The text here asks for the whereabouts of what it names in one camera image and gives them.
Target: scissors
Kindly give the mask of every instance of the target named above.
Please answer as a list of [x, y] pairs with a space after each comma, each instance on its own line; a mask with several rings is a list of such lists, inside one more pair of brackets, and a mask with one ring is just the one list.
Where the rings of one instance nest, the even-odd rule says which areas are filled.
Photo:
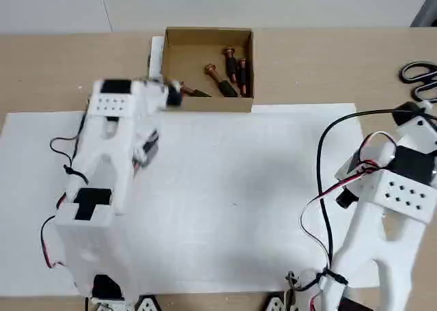
[[[426, 72], [415, 75], [413, 77], [407, 76], [407, 71], [411, 68], [420, 68], [426, 70]], [[421, 96], [422, 92], [430, 90], [434, 87], [437, 87], [437, 65], [431, 62], [417, 61], [406, 64], [399, 70], [399, 80], [404, 83], [418, 83], [421, 82], [423, 84], [414, 87], [411, 90], [411, 98], [415, 101], [424, 101], [427, 100], [430, 103], [437, 103], [437, 96], [433, 98], [426, 98]]]

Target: cardboard box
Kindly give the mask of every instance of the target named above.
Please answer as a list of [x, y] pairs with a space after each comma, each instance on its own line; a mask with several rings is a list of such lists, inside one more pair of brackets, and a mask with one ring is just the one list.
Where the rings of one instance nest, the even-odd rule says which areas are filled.
[[[214, 80], [204, 72], [205, 65], [216, 65], [216, 71], [226, 75], [223, 49], [235, 49], [237, 60], [246, 58], [248, 64], [247, 91], [250, 98], [224, 97]], [[184, 98], [182, 108], [187, 111], [243, 111], [250, 112], [253, 104], [253, 33], [250, 29], [168, 27], [165, 32], [162, 74], [166, 79], [183, 81], [211, 98]], [[240, 95], [237, 83], [232, 83]]]

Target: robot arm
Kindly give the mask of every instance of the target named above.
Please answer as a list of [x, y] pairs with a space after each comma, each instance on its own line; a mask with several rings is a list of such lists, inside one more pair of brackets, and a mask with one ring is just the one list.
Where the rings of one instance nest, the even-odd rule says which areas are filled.
[[[384, 311], [405, 310], [414, 260], [437, 203], [434, 123], [421, 116], [394, 118], [401, 135], [395, 148], [389, 142], [361, 151], [363, 158], [375, 161], [381, 168], [347, 185], [337, 198], [342, 207], [355, 201], [357, 207], [330, 269], [347, 279], [368, 260], [376, 261]], [[355, 153], [336, 177], [341, 180], [361, 171], [357, 161]], [[403, 227], [392, 241], [382, 234], [382, 218], [387, 210], [403, 218]], [[328, 275], [322, 278], [320, 287], [323, 311], [337, 310], [346, 286]]]
[[151, 161], [157, 147], [154, 115], [181, 102], [178, 83], [94, 83], [72, 163], [82, 176], [69, 177], [66, 199], [55, 217], [67, 266], [83, 296], [125, 303], [138, 299], [124, 214], [135, 171]]

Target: wooden table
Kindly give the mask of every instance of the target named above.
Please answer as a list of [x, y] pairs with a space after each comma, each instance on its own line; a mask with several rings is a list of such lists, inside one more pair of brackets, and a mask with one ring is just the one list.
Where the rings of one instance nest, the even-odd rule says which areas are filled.
[[[396, 107], [410, 87], [397, 80], [406, 62], [437, 62], [435, 29], [256, 29], [255, 103], [356, 103], [360, 110]], [[8, 111], [85, 107], [92, 82], [147, 73], [156, 32], [0, 36], [0, 124]], [[390, 116], [362, 119], [366, 132], [392, 130]], [[437, 303], [437, 221], [427, 229], [413, 273], [408, 310]], [[375, 290], [361, 290], [375, 306]], [[166, 310], [258, 310], [263, 293], [163, 295]], [[3, 298], [2, 310], [82, 310], [81, 298]]]

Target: white sheet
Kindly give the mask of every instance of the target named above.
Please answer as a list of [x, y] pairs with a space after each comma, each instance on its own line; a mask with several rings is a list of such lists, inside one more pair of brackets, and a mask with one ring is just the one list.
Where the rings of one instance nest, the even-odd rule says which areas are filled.
[[[131, 243], [144, 293], [210, 293], [285, 288], [288, 270], [322, 267], [321, 251], [298, 229], [298, 214], [317, 193], [315, 154], [326, 126], [354, 105], [257, 106], [245, 113], [164, 113], [160, 150], [135, 178]], [[49, 270], [39, 229], [55, 210], [67, 176], [48, 149], [73, 136], [81, 112], [11, 113], [0, 138], [1, 296], [76, 295], [67, 269]], [[363, 136], [357, 120], [335, 128], [323, 149], [324, 186]], [[71, 152], [72, 146], [65, 145]], [[328, 202], [338, 247], [352, 209]], [[307, 226], [321, 236], [316, 208]], [[62, 258], [54, 227], [45, 231]], [[374, 285], [375, 271], [358, 285]]]

